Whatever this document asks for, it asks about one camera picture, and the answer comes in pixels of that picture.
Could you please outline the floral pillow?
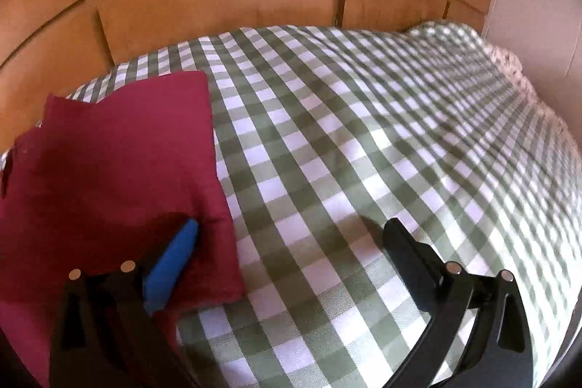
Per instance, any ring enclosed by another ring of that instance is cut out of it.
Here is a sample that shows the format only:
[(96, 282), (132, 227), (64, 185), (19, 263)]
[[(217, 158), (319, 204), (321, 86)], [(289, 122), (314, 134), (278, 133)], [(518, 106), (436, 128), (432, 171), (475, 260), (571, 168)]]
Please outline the floral pillow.
[(500, 46), (485, 43), (485, 51), (499, 71), (512, 85), (526, 96), (536, 97), (535, 89), (523, 73), (523, 65), (512, 51)]

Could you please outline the dark red garment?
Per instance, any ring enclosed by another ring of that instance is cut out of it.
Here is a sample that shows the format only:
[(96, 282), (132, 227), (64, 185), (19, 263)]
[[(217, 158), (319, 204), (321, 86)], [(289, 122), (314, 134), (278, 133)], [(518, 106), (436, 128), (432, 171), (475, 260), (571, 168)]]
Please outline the dark red garment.
[(98, 103), (46, 99), (1, 174), (1, 327), (41, 386), (69, 273), (156, 258), (187, 221), (198, 234), (158, 318), (167, 337), (180, 313), (245, 292), (204, 73), (136, 81)]

